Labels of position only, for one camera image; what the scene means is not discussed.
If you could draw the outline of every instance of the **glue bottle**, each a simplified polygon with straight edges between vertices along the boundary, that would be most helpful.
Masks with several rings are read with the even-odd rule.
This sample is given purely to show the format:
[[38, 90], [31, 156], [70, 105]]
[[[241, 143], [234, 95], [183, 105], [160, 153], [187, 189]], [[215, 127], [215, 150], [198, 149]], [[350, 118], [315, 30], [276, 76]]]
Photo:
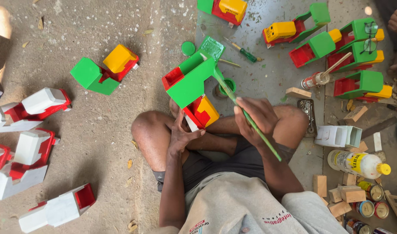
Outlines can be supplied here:
[[391, 167], [382, 163], [382, 160], [374, 154], [332, 150], [327, 160], [334, 170], [352, 173], [368, 179], [376, 179], [382, 174], [388, 175], [391, 172]]

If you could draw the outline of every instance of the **tin can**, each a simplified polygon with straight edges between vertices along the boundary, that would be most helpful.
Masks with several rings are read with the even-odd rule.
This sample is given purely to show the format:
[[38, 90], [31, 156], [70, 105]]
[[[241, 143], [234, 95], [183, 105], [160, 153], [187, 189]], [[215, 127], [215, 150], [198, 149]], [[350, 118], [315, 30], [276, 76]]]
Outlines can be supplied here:
[[350, 203], [352, 206], [353, 210], [357, 211], [360, 213], [363, 217], [369, 218], [372, 217], [373, 214], [375, 213], [375, 206], [373, 202], [369, 200], [365, 201], [359, 201], [359, 202], [353, 202]]
[[385, 229], [378, 227], [375, 230], [373, 230], [373, 234], [393, 234], [390, 231], [386, 231]]
[[372, 234], [372, 228], [357, 219], [346, 219], [346, 231], [350, 234]]
[[375, 216], [379, 219], [386, 219], [389, 215], [389, 206], [384, 202], [373, 202], [375, 207]]
[[357, 186], [361, 187], [364, 191], [366, 191], [366, 197], [373, 201], [380, 201], [384, 196], [383, 188], [379, 184], [372, 184], [367, 181], [360, 181]]

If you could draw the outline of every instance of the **foot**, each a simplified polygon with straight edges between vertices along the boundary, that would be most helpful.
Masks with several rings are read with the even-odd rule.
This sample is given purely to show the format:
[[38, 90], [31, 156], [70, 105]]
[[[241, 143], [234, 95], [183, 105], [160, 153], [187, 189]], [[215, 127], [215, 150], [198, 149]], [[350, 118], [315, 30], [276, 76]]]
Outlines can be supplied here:
[[171, 98], [170, 99], [170, 112], [171, 114], [174, 116], [174, 118], [176, 119], [178, 116], [178, 112], [180, 111], [180, 107], [177, 105], [177, 103], [175, 103], [175, 101]]

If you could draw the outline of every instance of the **paint can lid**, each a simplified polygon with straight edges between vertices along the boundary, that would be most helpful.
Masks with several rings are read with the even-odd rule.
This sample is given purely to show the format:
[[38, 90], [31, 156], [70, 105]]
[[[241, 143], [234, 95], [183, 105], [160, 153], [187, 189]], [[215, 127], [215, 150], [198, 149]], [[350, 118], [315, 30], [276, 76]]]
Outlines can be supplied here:
[[388, 175], [391, 173], [391, 167], [386, 163], [379, 163], [376, 166], [376, 171], [378, 171], [380, 174]]
[[181, 51], [185, 56], [192, 56], [196, 51], [196, 46], [192, 42], [184, 42], [181, 45]]
[[375, 205], [375, 215], [379, 219], [385, 219], [389, 215], [389, 206], [383, 202], [377, 202]]

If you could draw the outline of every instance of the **grey shorts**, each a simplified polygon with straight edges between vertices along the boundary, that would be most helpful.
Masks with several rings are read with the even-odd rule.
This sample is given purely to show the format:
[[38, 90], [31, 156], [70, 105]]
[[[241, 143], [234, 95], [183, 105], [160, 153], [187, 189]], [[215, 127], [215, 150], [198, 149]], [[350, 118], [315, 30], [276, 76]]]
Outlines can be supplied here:
[[[278, 144], [282, 159], [287, 163], [291, 161], [295, 149]], [[265, 181], [262, 156], [255, 146], [251, 145], [244, 137], [237, 140], [235, 154], [223, 162], [213, 162], [197, 151], [190, 151], [190, 155], [183, 164], [184, 192], [190, 191], [206, 177], [219, 172], [236, 172], [247, 177], [258, 177]], [[154, 172], [157, 179], [157, 189], [162, 191], [165, 172]]]

